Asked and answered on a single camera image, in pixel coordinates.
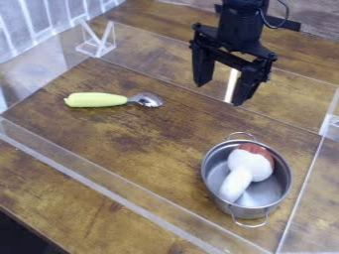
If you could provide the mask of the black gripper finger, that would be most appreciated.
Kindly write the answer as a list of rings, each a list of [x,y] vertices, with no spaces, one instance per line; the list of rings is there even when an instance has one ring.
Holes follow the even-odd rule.
[[[272,61],[253,60],[241,69],[241,76],[236,82],[232,104],[240,106],[255,95],[263,82],[268,81]]]
[[[191,45],[191,50],[193,81],[201,87],[213,78],[215,60],[211,57],[209,51],[196,43]]]

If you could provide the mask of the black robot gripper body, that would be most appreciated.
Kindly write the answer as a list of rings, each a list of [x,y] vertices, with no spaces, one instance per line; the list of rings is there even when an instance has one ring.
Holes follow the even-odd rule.
[[[267,11],[268,0],[223,0],[219,26],[196,23],[193,43],[209,51],[215,62],[241,70],[253,60],[276,61],[276,54],[260,43],[259,10]]]

